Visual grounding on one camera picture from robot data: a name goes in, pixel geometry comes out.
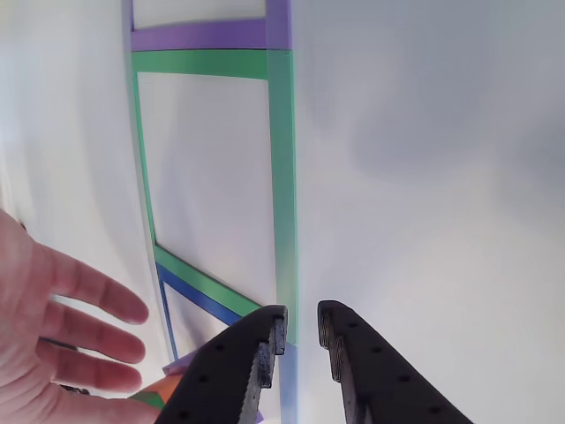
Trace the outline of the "person's hand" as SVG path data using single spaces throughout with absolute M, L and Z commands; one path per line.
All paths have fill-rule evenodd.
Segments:
M 133 291 L 82 261 L 35 241 L 1 214 L 1 421 L 3 423 L 153 423 L 158 412 L 131 399 L 71 392 L 114 392 L 141 385 L 142 341 L 52 298 L 84 301 L 129 324 L 149 311 Z

